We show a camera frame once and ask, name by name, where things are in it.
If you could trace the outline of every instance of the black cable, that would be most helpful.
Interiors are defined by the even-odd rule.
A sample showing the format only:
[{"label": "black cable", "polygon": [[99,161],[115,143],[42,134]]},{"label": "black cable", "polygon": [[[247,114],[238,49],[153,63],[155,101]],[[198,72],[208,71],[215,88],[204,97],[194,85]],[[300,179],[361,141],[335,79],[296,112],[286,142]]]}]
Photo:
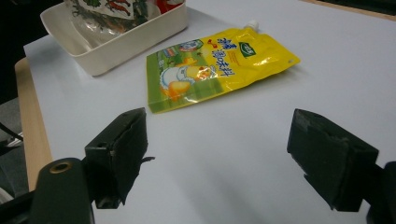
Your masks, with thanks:
[{"label": "black cable", "polygon": [[6,155],[8,152],[10,152],[14,148],[16,148],[16,147],[1,147],[0,146],[0,157],[3,155]]},{"label": "black cable", "polygon": [[23,137],[22,136],[12,132],[8,127],[4,126],[4,124],[2,122],[0,122],[0,129],[3,130],[5,133],[8,133],[12,137],[20,139],[23,142]]}]

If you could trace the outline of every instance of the cartoon duck illustration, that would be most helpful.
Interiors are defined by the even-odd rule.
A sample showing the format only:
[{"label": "cartoon duck illustration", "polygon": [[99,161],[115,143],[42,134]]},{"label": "cartoon duck illustration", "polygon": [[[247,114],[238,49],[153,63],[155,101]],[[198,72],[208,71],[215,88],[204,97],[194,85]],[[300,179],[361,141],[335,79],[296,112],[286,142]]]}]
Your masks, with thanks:
[{"label": "cartoon duck illustration", "polygon": [[161,72],[161,90],[176,101],[194,83],[216,76],[215,66],[183,65],[169,67]]}]

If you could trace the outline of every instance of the plastic bag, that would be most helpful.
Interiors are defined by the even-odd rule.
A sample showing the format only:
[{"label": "plastic bag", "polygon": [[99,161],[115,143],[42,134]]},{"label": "plastic bag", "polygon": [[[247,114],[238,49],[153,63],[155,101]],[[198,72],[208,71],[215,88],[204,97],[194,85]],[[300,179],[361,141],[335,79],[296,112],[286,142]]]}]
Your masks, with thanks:
[{"label": "plastic bag", "polygon": [[195,104],[280,73],[300,59],[258,24],[175,45],[147,57],[148,106],[153,113]]},{"label": "plastic bag", "polygon": [[184,0],[64,0],[72,22],[83,35],[107,41],[134,29]]}]

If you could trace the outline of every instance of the dark floor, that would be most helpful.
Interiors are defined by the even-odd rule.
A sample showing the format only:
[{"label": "dark floor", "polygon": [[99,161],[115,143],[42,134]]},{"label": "dark floor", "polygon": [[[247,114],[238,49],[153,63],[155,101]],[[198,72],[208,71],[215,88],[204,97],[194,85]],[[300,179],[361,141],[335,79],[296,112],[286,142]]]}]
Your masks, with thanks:
[{"label": "dark floor", "polygon": [[[21,115],[18,98],[0,105],[0,122],[14,133],[21,133]],[[0,130],[0,141],[13,139]],[[12,197],[19,197],[29,191],[23,144],[18,144],[9,152],[0,152],[0,188]]]},{"label": "dark floor", "polygon": [[40,13],[63,0],[0,0],[0,105],[15,99],[14,66],[25,57],[23,46],[47,35]]}]

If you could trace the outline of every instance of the white table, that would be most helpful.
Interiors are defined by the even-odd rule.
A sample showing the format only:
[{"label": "white table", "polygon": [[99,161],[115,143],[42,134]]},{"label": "white table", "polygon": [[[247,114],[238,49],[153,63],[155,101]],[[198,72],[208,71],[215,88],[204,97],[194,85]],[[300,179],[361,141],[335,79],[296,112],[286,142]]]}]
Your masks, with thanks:
[{"label": "white table", "polygon": [[[396,160],[396,22],[302,1],[187,3],[189,27],[100,77],[46,36],[25,46],[53,159],[83,148],[117,115],[146,107],[148,153],[127,203],[96,223],[365,223],[332,211],[287,153],[295,108],[319,113]],[[248,88],[153,115],[146,56],[255,19],[302,62]]]}]

